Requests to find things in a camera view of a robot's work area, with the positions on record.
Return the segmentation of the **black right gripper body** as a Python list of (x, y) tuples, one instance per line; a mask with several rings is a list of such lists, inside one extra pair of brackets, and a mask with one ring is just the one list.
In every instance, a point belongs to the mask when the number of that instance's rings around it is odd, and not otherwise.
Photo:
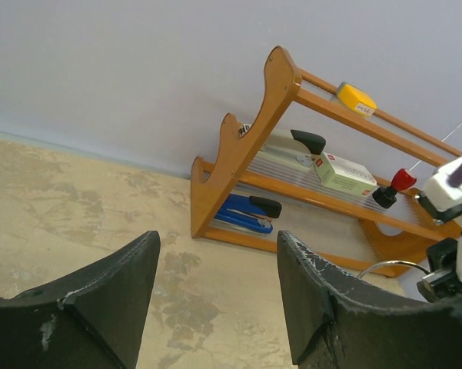
[(430, 273), (417, 282), (419, 293), (430, 303), (462, 294), (456, 274), (457, 243), (445, 238), (427, 249)]

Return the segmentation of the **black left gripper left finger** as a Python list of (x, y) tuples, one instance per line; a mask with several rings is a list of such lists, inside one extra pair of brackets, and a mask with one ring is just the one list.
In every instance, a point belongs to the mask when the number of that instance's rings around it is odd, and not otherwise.
[(113, 254), (0, 298), (0, 368), (134, 368), (161, 249), (147, 231)]

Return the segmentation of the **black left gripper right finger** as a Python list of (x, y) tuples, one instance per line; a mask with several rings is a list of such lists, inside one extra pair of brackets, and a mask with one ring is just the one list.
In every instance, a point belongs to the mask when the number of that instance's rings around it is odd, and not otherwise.
[(462, 368), (462, 294), (434, 303), (374, 286), (277, 236), (291, 360), (299, 368)]

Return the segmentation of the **silver keyring with clips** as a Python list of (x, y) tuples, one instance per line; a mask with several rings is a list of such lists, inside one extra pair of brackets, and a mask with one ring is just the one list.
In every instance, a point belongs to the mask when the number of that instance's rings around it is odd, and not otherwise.
[(381, 262), (378, 262), (376, 264), (372, 264), (370, 267), (368, 267), (368, 268), (364, 269), (363, 271), (361, 271), (357, 275), (357, 277), (362, 279), (366, 275), (368, 275), (370, 273), (374, 273), (378, 269), (385, 269), (385, 268), (388, 269), (387, 276), (389, 278), (395, 278), (397, 276), (397, 273), (394, 270), (395, 268), (415, 269), (415, 270), (418, 270), (418, 271), (424, 273), (425, 275), (430, 274), (430, 271), (427, 268), (425, 268), (424, 266), (420, 265), (420, 264), (417, 264), (417, 263), (414, 263), (414, 262), (411, 262), (411, 261), (392, 260), (392, 261), (381, 261)]

